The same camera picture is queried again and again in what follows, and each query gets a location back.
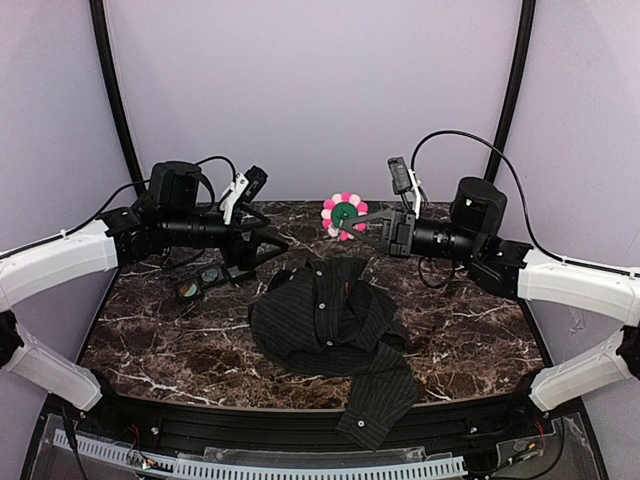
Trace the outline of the teal round button brooch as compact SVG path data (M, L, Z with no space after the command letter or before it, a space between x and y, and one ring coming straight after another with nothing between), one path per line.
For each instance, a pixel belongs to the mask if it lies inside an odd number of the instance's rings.
M221 278L217 268L207 268L200 271L200 278L206 284L216 283Z

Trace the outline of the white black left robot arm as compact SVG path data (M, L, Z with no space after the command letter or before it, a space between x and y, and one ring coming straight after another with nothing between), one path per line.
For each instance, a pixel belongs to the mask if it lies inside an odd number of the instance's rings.
M266 180L256 166L246 173L233 171L221 198L198 204L199 189L213 189L201 165L157 163L149 179L141 181L145 190L132 206L103 205L77 227L2 253L2 369L83 412L108 402L106 382L31 335L19 324L14 307L76 278L138 263L172 247L217 249L224 271L255 270L288 249L266 233L269 218L250 205Z

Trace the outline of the orange green round brooch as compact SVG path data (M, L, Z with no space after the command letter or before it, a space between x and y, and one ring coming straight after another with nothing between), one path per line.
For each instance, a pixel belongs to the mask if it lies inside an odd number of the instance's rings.
M195 296L199 292L199 287L195 283L185 284L179 288L179 294L181 297L190 298Z

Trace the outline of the black pinstriped garment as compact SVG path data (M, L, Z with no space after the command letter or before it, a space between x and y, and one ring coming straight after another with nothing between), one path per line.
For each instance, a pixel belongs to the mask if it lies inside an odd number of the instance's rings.
M282 269L248 310L253 339L274 364L299 374L351 380L335 429L376 450L418 399L404 358L408 335L397 306L362 280L366 260L309 259ZM349 293L345 293L349 282Z

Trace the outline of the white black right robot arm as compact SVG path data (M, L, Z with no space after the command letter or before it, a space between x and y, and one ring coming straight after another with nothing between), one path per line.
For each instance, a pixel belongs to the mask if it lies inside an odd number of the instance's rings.
M621 328L595 347L523 377L514 396L547 412L639 375L639 273L554 259L497 234L507 198L476 177L459 184L447 222L387 209L344 218L343 231L391 257L445 259L464 266L482 290L510 300L546 301L595 312Z

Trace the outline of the pink white beaded brooch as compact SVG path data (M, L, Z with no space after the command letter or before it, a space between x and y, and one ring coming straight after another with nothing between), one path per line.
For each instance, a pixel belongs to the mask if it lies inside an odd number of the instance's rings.
M335 193L323 202L320 213L322 227L330 237L346 242L354 236L342 229L342 223L368 213L369 206L359 195L350 192Z

